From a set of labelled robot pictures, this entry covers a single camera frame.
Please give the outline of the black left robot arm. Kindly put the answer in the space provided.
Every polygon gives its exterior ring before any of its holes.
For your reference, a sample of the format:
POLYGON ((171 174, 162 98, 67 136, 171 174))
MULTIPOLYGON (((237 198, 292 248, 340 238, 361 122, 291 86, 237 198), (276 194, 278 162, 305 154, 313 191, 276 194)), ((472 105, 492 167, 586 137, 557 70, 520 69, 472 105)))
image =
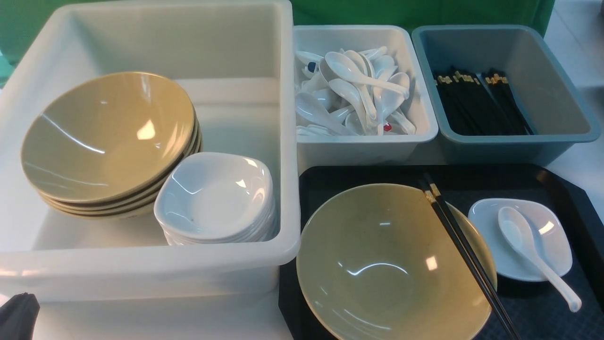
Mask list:
POLYGON ((36 295, 14 295, 0 308, 0 338, 2 340, 32 340, 40 304, 36 295))

